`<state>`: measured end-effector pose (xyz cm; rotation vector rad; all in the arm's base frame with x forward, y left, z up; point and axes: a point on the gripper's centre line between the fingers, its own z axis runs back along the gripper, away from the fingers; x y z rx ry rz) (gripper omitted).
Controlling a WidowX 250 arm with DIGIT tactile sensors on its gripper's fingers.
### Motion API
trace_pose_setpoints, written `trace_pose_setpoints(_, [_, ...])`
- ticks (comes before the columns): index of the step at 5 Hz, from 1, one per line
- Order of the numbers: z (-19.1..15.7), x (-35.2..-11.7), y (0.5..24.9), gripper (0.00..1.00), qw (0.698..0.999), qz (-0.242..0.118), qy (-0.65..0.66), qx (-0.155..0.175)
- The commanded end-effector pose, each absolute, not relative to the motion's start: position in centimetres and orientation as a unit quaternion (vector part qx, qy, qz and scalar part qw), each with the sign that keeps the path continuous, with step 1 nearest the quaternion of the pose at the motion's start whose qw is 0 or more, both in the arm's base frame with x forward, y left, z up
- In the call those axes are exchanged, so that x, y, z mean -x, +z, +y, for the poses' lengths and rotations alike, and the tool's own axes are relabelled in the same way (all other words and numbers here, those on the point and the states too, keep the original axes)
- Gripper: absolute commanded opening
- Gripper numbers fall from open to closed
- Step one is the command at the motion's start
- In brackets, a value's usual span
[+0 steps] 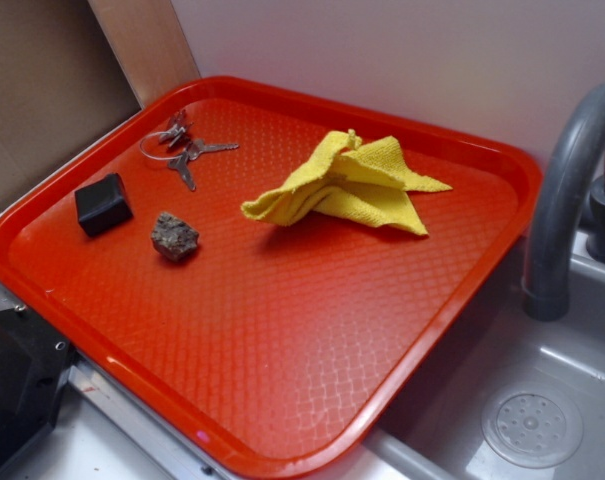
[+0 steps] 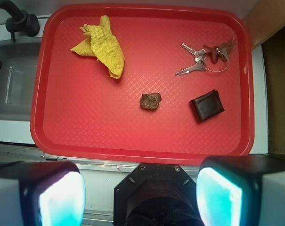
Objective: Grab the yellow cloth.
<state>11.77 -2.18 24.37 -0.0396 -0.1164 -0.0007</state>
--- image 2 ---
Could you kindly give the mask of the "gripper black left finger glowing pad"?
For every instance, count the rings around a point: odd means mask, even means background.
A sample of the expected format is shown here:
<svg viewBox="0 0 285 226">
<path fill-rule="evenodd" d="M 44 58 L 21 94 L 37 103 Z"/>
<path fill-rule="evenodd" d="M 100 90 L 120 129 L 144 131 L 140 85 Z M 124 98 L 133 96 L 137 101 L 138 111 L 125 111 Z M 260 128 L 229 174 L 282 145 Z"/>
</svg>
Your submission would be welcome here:
<svg viewBox="0 0 285 226">
<path fill-rule="evenodd" d="M 84 208 L 74 163 L 0 161 L 0 226 L 80 226 Z"/>
</svg>

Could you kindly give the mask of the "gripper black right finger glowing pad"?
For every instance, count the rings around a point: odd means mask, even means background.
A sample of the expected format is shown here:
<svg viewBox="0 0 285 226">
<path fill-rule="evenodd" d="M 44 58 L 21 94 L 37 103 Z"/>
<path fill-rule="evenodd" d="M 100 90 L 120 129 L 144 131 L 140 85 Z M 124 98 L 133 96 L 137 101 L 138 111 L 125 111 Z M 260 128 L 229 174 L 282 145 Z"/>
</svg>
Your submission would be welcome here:
<svg viewBox="0 0 285 226">
<path fill-rule="evenodd" d="M 196 199 L 206 226 L 285 226 L 285 155 L 206 157 Z"/>
</svg>

